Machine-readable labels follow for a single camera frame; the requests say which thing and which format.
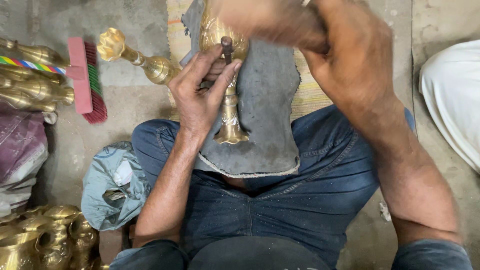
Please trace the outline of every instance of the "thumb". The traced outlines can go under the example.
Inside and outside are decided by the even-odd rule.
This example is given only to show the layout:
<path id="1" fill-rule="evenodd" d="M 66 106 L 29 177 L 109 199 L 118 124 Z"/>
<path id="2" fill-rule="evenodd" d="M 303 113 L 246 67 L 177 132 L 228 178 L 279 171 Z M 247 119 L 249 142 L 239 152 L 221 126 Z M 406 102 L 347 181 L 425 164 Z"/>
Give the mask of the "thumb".
<path id="1" fill-rule="evenodd" d="M 238 72 L 242 65 L 240 59 L 235 59 L 231 64 L 225 66 L 222 73 L 215 80 L 215 83 L 210 88 L 209 99 L 213 103 L 218 103 L 223 99 L 223 95 L 227 90 L 228 86 L 232 83 L 233 77 Z"/>

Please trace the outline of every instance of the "brass stem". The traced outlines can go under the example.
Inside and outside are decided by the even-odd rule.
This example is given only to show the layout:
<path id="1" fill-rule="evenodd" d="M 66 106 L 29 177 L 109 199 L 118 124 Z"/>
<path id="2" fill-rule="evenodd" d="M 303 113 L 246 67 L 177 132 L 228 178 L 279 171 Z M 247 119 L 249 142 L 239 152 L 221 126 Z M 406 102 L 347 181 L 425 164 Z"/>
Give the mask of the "brass stem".
<path id="1" fill-rule="evenodd" d="M 147 78 L 157 85 L 167 85 L 180 72 L 165 57 L 146 57 L 141 52 L 128 47 L 125 44 L 125 35 L 115 28 L 109 28 L 100 35 L 97 50 L 103 60 L 115 61 L 123 58 L 132 65 L 142 67 Z"/>

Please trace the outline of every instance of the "green bristles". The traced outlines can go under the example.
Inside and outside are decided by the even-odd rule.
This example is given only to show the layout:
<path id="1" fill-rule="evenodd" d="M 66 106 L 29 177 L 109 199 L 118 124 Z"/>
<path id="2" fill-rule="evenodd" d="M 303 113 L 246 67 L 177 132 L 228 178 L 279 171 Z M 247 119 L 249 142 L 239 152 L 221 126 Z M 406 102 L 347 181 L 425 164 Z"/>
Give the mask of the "green bristles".
<path id="1" fill-rule="evenodd" d="M 102 96 L 102 89 L 98 83 L 98 70 L 96 67 L 88 64 L 88 78 L 90 80 L 90 88 L 95 91 L 95 93 Z"/>

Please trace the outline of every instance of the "colorful striped stick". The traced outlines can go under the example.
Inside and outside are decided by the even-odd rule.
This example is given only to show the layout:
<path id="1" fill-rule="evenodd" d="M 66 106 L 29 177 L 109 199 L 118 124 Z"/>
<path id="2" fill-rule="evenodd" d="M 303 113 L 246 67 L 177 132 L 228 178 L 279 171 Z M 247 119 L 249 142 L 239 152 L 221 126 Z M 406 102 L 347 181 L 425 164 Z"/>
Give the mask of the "colorful striped stick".
<path id="1" fill-rule="evenodd" d="M 32 63 L 29 61 L 8 58 L 6 56 L 0 56 L 0 63 L 12 65 L 12 66 L 20 66 L 20 67 L 26 67 L 26 68 L 36 69 L 36 70 L 48 71 L 52 73 L 58 73 L 61 75 L 66 74 L 66 71 L 59 67 L 53 67 L 53 66 L 43 65 L 39 63 Z"/>

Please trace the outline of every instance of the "brass object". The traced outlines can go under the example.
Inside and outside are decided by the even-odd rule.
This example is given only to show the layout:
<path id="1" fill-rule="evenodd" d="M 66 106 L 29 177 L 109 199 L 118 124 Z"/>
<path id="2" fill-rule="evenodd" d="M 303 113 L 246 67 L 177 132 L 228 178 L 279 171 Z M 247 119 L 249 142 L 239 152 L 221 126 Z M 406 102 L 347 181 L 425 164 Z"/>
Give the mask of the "brass object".
<path id="1" fill-rule="evenodd" d="M 229 27 L 219 21 L 212 15 L 212 7 L 208 0 L 204 0 L 205 10 L 200 22 L 200 50 L 208 50 L 218 43 L 224 43 L 224 56 L 226 61 L 231 62 L 234 59 L 245 60 L 248 52 L 248 40 L 241 34 L 233 32 Z M 233 81 L 225 92 L 222 101 L 222 126 L 214 140 L 219 144 L 229 143 L 237 144 L 240 141 L 248 141 L 248 133 L 240 127 L 237 104 L 237 79 L 238 72 L 233 77 Z"/>
<path id="2" fill-rule="evenodd" d="M 68 232 L 73 238 L 81 238 L 90 231 L 93 231 L 93 228 L 83 214 L 74 217 L 68 228 Z"/>
<path id="3" fill-rule="evenodd" d="M 43 79 L 19 82 L 0 76 L 0 88 L 18 90 L 41 102 L 57 101 L 69 106 L 75 100 L 73 88 L 61 87 Z"/>
<path id="4" fill-rule="evenodd" d="M 48 209 L 43 215 L 55 220 L 61 220 L 78 212 L 80 210 L 74 205 L 60 205 Z"/>
<path id="5" fill-rule="evenodd" d="M 0 218 L 0 226 L 16 225 L 18 224 L 17 218 L 17 213 L 12 213 L 10 215 L 4 216 L 3 218 Z"/>
<path id="6" fill-rule="evenodd" d="M 6 225 L 0 227 L 0 240 L 15 234 L 23 233 L 24 231 L 16 226 Z"/>
<path id="7" fill-rule="evenodd" d="M 125 35 L 115 28 L 109 28 L 100 35 L 96 48 L 103 60 L 115 61 L 123 58 L 134 66 L 140 66 L 147 78 L 156 85 L 167 85 L 180 72 L 180 69 L 175 68 L 165 57 L 146 57 L 125 45 Z"/>
<path id="8" fill-rule="evenodd" d="M 29 219 L 26 219 L 18 224 L 18 227 L 22 228 L 26 232 L 36 232 L 37 228 L 40 225 L 45 223 L 50 223 L 53 221 L 53 218 L 46 216 L 34 216 Z"/>
<path id="9" fill-rule="evenodd" d="M 48 206 L 37 206 L 33 209 L 28 209 L 25 212 L 21 213 L 20 216 L 24 217 L 25 219 L 34 217 L 34 216 L 41 216 L 47 210 Z"/>
<path id="10" fill-rule="evenodd" d="M 0 99 L 18 110 L 54 112 L 57 109 L 55 102 L 38 102 L 16 90 L 0 90 Z"/>
<path id="11" fill-rule="evenodd" d="M 41 268 L 45 270 L 67 269 L 73 248 L 68 239 L 67 227 L 53 221 L 39 226 L 38 231 L 40 235 L 35 249 L 40 255 Z"/>
<path id="12" fill-rule="evenodd" d="M 0 48 L 19 52 L 26 60 L 35 63 L 61 68 L 65 68 L 70 64 L 67 60 L 63 59 L 59 53 L 47 46 L 26 46 L 18 44 L 17 41 L 0 38 Z"/>
<path id="13" fill-rule="evenodd" d="M 108 270 L 108 269 L 110 269 L 110 265 L 103 263 L 100 257 L 96 258 L 92 263 L 91 270 Z"/>
<path id="14" fill-rule="evenodd" d="M 98 243 L 96 230 L 80 213 L 73 217 L 68 231 L 73 239 L 72 268 L 90 269 L 92 263 L 90 253 L 92 247 Z"/>
<path id="15" fill-rule="evenodd" d="M 72 223 L 72 220 L 68 219 L 68 218 L 64 218 L 62 220 L 56 220 L 56 221 L 54 221 L 54 223 L 57 223 L 57 224 L 60 224 L 60 225 L 63 225 L 65 227 L 67 227 L 67 231 L 68 231 L 68 228 L 70 227 L 70 224 Z"/>
<path id="16" fill-rule="evenodd" d="M 0 240 L 0 269 L 33 270 L 39 268 L 34 245 L 38 233 L 19 233 Z"/>
<path id="17" fill-rule="evenodd" d="M 73 255 L 72 264 L 73 269 L 90 269 L 92 248 L 98 243 L 98 235 L 95 230 L 91 230 L 82 234 L 80 238 L 73 238 Z"/>
<path id="18" fill-rule="evenodd" d="M 62 85 L 65 77 L 56 73 L 46 73 L 39 70 L 24 68 L 20 66 L 1 65 L 0 74 L 14 81 L 29 81 L 36 79 L 48 80 L 53 84 Z"/>

